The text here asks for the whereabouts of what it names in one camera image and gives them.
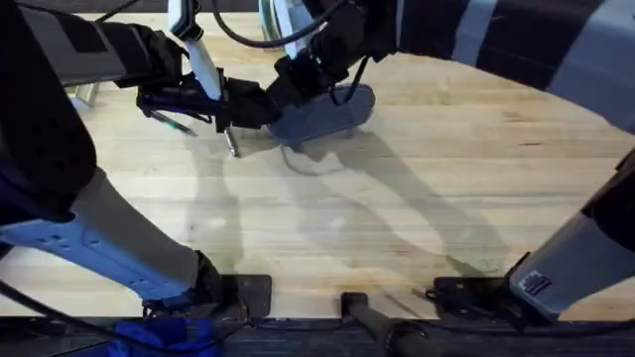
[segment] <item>wood grain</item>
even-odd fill
[[[257,38],[255,14],[228,15]],[[163,15],[119,21],[165,27]],[[199,16],[229,76],[267,85],[279,54],[247,49]],[[197,138],[146,119],[134,90],[104,84],[83,112],[117,189],[223,273],[274,278],[274,316],[333,317],[344,291],[371,294],[393,316],[433,317],[412,294],[437,276],[501,276],[539,247],[613,173],[634,144],[558,98],[450,62],[406,56],[368,66],[377,94],[354,133],[281,148],[236,130],[232,159],[210,126]],[[133,293],[56,257],[16,249],[0,277],[76,315],[138,315]],[[633,282],[589,297],[569,319],[635,315]],[[30,314],[6,300],[0,313]]]

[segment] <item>gray object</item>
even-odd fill
[[[114,80],[126,74],[120,56],[99,26],[86,22],[86,26],[98,34],[106,51],[78,51],[56,16],[27,8],[21,10],[63,85]],[[139,48],[144,49],[138,35],[130,30],[130,38],[133,37],[138,41]]]
[[[487,35],[487,28],[498,0],[471,0],[456,29],[456,44],[452,59],[476,65],[478,54]]]
[[[634,252],[578,213],[523,261],[509,286],[514,295],[556,320],[576,301],[635,276],[634,262]]]
[[[196,283],[198,257],[132,207],[97,169],[67,223],[0,226],[0,241],[36,248],[128,287],[141,299],[181,296]]]
[[[635,134],[635,1],[607,0],[586,22],[550,93]]]
[[[335,90],[343,98],[349,85]],[[368,121],[375,105],[372,88],[359,84],[350,101],[335,105],[328,94],[322,94],[301,108],[288,106],[279,121],[269,124],[269,132],[281,144],[294,146],[324,135],[358,127]]]

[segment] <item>light blue panel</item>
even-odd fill
[[[497,0],[471,0],[456,29],[452,59],[475,66]]]
[[[607,0],[589,18],[547,91],[635,134],[635,1]]]

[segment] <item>mounting plate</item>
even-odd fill
[[[503,283],[503,278],[436,278],[426,299],[435,304],[444,321],[491,320],[499,303],[495,292]]]

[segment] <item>blue cloth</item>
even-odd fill
[[[196,324],[197,336],[188,336],[188,325]],[[180,317],[156,317],[146,321],[122,321],[114,328],[115,332],[130,336],[154,346],[171,349],[194,349],[211,342],[211,320],[200,318],[190,321]],[[111,341],[108,345],[108,357],[163,357],[174,354],[152,352],[148,349],[125,342]],[[217,357],[216,346],[198,353],[179,355],[187,357]]]

